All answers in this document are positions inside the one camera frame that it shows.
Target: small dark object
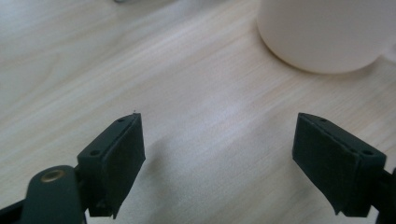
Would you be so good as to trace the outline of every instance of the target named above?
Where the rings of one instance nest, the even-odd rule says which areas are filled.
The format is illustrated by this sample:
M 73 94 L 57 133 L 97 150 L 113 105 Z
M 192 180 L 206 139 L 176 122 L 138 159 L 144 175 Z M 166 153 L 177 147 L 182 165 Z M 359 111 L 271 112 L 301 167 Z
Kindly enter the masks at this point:
M 0 223 L 86 223 L 116 217 L 145 160 L 140 114 L 114 121 L 79 155 L 78 166 L 56 166 L 32 178 L 26 199 L 0 210 Z
M 384 171 L 386 155 L 326 119 L 299 114 L 293 158 L 326 196 L 335 213 L 396 223 L 396 175 Z

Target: wood grain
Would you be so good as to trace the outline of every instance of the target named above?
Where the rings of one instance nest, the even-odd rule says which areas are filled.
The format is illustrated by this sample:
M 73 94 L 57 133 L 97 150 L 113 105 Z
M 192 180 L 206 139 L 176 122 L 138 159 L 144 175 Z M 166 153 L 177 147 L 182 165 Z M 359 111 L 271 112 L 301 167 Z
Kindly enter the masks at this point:
M 298 112 L 396 167 L 396 65 L 294 69 L 263 44 L 258 0 L 0 2 L 0 207 L 76 165 L 114 119 L 142 113 L 147 160 L 115 221 L 374 223 L 335 216 L 291 159 Z

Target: table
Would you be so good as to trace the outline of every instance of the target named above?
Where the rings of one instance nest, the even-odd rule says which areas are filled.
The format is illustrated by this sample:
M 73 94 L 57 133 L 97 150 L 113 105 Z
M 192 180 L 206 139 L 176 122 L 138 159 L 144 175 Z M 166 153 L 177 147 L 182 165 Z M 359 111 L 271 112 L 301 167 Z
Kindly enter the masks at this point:
M 0 2 L 0 207 L 135 111 L 147 160 L 117 219 L 89 223 L 374 223 L 374 209 L 335 216 L 291 148 L 310 113 L 386 153 L 391 172 L 396 65 L 290 67 L 259 36 L 259 3 Z

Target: white cup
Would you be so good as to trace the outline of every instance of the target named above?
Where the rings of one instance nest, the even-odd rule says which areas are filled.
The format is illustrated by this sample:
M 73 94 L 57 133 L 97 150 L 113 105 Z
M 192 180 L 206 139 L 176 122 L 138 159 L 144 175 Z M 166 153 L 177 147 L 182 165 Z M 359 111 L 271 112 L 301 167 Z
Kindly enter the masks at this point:
M 360 69 L 396 44 L 396 0 L 262 0 L 267 47 L 315 73 Z

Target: light wood surface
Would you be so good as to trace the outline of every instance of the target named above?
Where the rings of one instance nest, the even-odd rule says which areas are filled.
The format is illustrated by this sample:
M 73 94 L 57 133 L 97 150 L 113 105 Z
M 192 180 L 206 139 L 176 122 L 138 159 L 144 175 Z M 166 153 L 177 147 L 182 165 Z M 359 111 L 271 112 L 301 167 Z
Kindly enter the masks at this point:
M 263 44 L 258 0 L 0 1 L 0 207 L 142 114 L 147 160 L 116 220 L 374 223 L 336 216 L 291 159 L 298 112 L 396 167 L 396 65 L 316 75 Z

